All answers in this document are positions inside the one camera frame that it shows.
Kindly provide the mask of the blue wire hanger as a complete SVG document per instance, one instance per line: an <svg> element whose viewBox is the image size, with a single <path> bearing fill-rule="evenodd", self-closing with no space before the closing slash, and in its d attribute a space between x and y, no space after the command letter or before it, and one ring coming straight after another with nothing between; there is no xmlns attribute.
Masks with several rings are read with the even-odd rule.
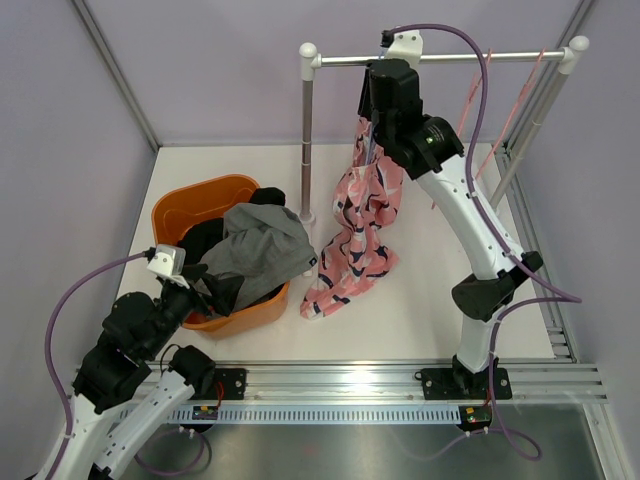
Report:
<svg viewBox="0 0 640 480"><path fill-rule="evenodd" d="M382 59L384 57L384 54L386 53L386 48L385 47L380 47L380 52L378 55L378 59ZM366 155L366 159L365 159L365 166L368 166L372 163L373 159L374 159L374 152L375 152L375 147L376 147L376 143L375 143L375 139L373 137L373 132L374 132L374 127L373 124L371 124L370 126L370 131L369 131L369 137L368 137L368 150L367 150L367 155Z"/></svg>

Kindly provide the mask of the black shorts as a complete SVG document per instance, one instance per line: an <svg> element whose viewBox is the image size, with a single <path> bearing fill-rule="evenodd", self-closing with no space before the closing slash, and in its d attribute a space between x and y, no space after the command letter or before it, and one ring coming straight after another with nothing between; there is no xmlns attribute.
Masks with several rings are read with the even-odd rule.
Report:
<svg viewBox="0 0 640 480"><path fill-rule="evenodd" d="M253 192L248 203L284 206L286 194L276 187L259 188ZM178 247L185 250L185 264L198 264L209 250L223 240L223 228L224 220L222 217L206 220L192 226L177 243Z"/></svg>

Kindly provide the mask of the pink hanger of grey shorts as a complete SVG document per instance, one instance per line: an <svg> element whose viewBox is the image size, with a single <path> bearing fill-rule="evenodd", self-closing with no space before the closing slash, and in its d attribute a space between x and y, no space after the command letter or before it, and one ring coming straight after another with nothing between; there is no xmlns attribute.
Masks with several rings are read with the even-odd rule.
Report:
<svg viewBox="0 0 640 480"><path fill-rule="evenodd" d="M475 96L482 85L482 73L478 70L472 77L469 90L466 95L465 104L460 115L460 119L456 128L456 134L458 137L464 132L465 124L470 113L471 107L474 104Z"/></svg>

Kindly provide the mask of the grey shorts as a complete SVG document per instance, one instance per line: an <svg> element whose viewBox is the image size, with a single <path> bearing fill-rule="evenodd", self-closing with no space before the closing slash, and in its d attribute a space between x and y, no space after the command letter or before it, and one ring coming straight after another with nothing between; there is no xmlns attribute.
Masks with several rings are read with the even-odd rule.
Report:
<svg viewBox="0 0 640 480"><path fill-rule="evenodd" d="M244 278L234 305L243 310L295 277L318 257L298 216L284 206L239 203L223 216L223 239L202 257L217 280Z"/></svg>

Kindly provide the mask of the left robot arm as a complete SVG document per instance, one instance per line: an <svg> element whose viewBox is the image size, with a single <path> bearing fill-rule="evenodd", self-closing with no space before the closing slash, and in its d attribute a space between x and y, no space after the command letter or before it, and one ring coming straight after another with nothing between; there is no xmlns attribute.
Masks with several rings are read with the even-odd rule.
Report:
<svg viewBox="0 0 640 480"><path fill-rule="evenodd" d="M203 265L192 266L189 277L204 283L200 293L188 279L172 275L161 295L142 292L120 297L102 323L96 345L84 356L72 383L62 394L65 425L38 479L117 479L138 451L184 402L210 403L200 414L212 420L225 400L241 400L246 372L217 369L195 346L179 348L147 396L127 413L136 390L151 375L150 361L194 313L228 316L243 277L219 280Z"/></svg>

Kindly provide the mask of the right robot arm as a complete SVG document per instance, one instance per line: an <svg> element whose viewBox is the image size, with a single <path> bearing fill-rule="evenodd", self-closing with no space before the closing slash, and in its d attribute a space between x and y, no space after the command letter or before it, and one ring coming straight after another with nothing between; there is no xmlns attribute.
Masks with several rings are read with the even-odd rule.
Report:
<svg viewBox="0 0 640 480"><path fill-rule="evenodd" d="M542 257L511 239L486 197L476 190L461 141L446 120L424 113L419 75L407 61L368 63L360 111L370 120L384 154L438 206L470 262L471 274L451 291L463 314L460 345L451 368L439 377L462 397L482 398L497 366L489 357L497 314L542 267Z"/></svg>

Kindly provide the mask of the pink hanger of black shorts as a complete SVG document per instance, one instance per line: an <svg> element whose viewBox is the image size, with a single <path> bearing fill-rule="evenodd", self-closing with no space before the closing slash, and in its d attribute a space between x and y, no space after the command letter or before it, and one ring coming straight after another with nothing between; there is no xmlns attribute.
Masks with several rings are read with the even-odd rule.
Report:
<svg viewBox="0 0 640 480"><path fill-rule="evenodd" d="M504 126L499 134L499 136L495 139L495 141L492 143L492 149L489 151L489 153L486 155L486 157L484 158L484 161L479 164L477 166L477 168L474 170L475 173L475 181L480 184L483 185L483 183L481 182L482 180L482 175L483 172L485 170L485 168L490 164L490 162L492 160L495 159L495 154L496 154L496 150L498 149L499 146L502 145L503 141L505 140L505 136L509 130L509 128L512 126L512 124L514 123L514 117L520 113L522 106L524 104L524 101L528 98L530 91L533 89L533 87L536 85L537 82L537 70L539 69L539 66L542 62L542 59L545 55L545 50L540 51L538 54L535 55L535 63L534 66L532 67L529 76L527 77L526 81L524 82L518 97L515 99L515 102L509 112L508 117L505 120Z"/></svg>

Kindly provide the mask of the pink navy patterned shorts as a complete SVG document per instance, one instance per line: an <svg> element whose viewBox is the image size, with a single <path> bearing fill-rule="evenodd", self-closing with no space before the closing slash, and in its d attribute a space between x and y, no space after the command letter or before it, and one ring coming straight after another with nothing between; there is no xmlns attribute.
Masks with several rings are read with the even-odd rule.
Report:
<svg viewBox="0 0 640 480"><path fill-rule="evenodd" d="M300 304L300 315L314 320L336 313L368 292L397 265L397 254L380 239L399 213L404 170L376 141L365 166L370 123L358 118L352 162L333 194L332 214L340 231L319 254L317 276Z"/></svg>

